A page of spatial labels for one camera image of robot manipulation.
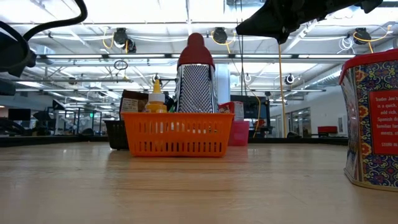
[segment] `orange plastic basket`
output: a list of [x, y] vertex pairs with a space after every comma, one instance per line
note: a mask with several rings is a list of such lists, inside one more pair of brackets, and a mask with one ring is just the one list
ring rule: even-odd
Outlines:
[[222, 157], [234, 114], [122, 113], [133, 156]]

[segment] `mustard bottle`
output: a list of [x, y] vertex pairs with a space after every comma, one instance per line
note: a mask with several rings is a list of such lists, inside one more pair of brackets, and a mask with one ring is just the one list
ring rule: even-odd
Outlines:
[[155, 81], [154, 91], [149, 93], [148, 104], [145, 106], [150, 113], [167, 113], [167, 107], [164, 105], [165, 96], [160, 90], [159, 80]]

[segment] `cheese grater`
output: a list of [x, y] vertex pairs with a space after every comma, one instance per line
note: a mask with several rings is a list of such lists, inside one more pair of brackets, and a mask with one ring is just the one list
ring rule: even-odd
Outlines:
[[201, 34], [191, 34], [177, 69], [176, 111], [217, 113], [217, 83], [213, 57]]

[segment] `wooden table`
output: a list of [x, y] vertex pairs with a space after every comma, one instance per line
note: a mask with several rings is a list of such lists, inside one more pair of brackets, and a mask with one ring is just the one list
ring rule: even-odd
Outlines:
[[0, 223], [397, 223], [398, 194], [352, 185], [346, 147], [253, 144], [133, 158], [109, 144], [0, 149]]

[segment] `red label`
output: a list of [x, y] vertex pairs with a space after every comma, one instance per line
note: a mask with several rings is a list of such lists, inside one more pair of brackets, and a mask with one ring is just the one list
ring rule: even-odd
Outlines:
[[[398, 154], [398, 90], [371, 91], [369, 103], [373, 153]], [[366, 110], [360, 106], [359, 116]]]

